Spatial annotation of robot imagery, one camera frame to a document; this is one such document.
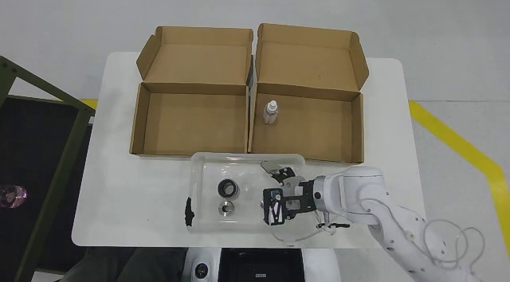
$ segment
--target white table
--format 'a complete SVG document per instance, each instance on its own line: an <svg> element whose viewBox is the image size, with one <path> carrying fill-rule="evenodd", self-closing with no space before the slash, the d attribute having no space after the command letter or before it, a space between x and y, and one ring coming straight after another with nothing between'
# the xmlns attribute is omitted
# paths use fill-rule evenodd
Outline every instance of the white table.
<svg viewBox="0 0 510 282"><path fill-rule="evenodd" d="M277 247L270 234L191 234L184 224L189 159L140 158L128 153L141 81L138 53L112 53L104 70L96 118L73 226L83 246ZM395 201L425 215L402 65L368 58L363 86L365 164L381 168ZM345 166L307 163L309 173ZM366 226L321 233L309 248L378 248Z"/></svg>

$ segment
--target white bottle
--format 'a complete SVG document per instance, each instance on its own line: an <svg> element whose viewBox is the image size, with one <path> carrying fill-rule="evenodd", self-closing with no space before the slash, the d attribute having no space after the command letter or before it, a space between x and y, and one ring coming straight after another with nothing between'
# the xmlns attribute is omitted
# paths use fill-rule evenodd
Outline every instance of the white bottle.
<svg viewBox="0 0 510 282"><path fill-rule="evenodd" d="M264 123L274 123L278 115L278 104L275 100L271 100L264 108Z"/></svg>

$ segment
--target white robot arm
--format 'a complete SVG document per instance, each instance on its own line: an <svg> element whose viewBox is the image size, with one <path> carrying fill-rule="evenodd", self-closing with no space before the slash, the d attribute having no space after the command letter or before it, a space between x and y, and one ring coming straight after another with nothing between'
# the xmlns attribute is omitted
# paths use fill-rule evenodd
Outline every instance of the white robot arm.
<svg viewBox="0 0 510 282"><path fill-rule="evenodd" d="M393 203L378 168L356 166L319 176L313 195L317 210L368 225L375 240L415 281L481 281L469 268L451 265L458 260L449 260L445 242L427 228L423 217Z"/></svg>

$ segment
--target bottle cap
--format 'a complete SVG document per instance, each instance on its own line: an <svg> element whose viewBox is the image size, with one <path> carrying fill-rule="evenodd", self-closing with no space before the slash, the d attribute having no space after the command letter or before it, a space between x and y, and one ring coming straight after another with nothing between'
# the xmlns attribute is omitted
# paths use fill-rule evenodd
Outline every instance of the bottle cap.
<svg viewBox="0 0 510 282"><path fill-rule="evenodd" d="M271 100L268 104L268 110L270 110L271 112L274 112L276 111L276 109L278 108L278 104L275 100Z"/></svg>

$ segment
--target green frame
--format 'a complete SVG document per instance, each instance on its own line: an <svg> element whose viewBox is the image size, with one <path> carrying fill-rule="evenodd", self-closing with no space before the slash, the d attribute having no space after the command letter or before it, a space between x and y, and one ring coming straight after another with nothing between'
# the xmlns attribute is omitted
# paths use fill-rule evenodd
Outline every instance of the green frame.
<svg viewBox="0 0 510 282"><path fill-rule="evenodd" d="M88 122L96 114L96 110L2 56L0 56L0 107L9 95L9 90L12 88L16 78L22 79L78 109L73 128L69 133L64 151L57 165L57 170L49 185L41 212L37 217L29 242L23 253L22 262L16 273L16 281L28 282L32 280L33 273L37 268L37 261L41 255L51 225L57 215L58 206L73 170L78 151L83 143Z"/></svg>

